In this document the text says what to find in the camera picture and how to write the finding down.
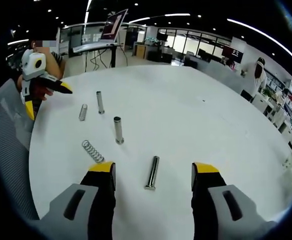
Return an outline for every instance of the green plant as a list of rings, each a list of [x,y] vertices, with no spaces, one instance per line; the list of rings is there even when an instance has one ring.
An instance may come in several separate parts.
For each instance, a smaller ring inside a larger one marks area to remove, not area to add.
[[[264,89],[262,90],[262,94],[263,94],[264,96],[268,96],[268,97],[270,97],[270,98],[271,98],[271,96],[272,96],[271,91],[270,91],[269,89],[267,89],[267,88],[264,88]]]

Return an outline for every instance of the computer screen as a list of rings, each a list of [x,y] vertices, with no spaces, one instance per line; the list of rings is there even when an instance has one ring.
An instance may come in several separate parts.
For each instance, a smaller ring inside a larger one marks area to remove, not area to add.
[[[232,47],[224,46],[221,55],[223,55],[224,57],[229,58],[237,63],[240,63],[242,56],[243,56],[243,53],[232,48]]]
[[[121,26],[121,23],[124,20],[127,9],[120,11],[110,17],[107,18],[106,24],[104,26],[104,30],[101,34],[101,40],[115,40],[117,37],[117,33]]]

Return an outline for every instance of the potted plant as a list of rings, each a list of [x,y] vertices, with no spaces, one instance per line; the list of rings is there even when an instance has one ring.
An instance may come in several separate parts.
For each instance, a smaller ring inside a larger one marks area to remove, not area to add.
[[[268,101],[268,99],[272,96],[271,91],[267,88],[262,90],[262,94],[264,95],[266,101]]]

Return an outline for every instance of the chair backrest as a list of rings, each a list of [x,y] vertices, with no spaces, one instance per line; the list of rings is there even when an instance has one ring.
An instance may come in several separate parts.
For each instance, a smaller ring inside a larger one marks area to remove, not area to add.
[[[0,175],[16,209],[38,220],[29,180],[31,122],[12,79],[0,88]]]

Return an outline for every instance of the metal cylinder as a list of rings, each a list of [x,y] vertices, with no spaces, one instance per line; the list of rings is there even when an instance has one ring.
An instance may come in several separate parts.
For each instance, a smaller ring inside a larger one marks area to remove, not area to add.
[[[102,97],[101,97],[101,91],[97,91],[97,102],[98,102],[98,109],[99,109],[99,114],[104,114],[104,105],[102,104]]]
[[[123,144],[124,138],[122,137],[121,118],[118,116],[114,117],[114,122],[116,130],[116,143]]]
[[[152,160],[152,166],[151,166],[149,179],[148,179],[147,185],[145,185],[145,189],[148,189],[148,190],[155,190],[156,189],[155,182],[156,182],[158,164],[159,164],[159,157],[154,156],[154,158]]]

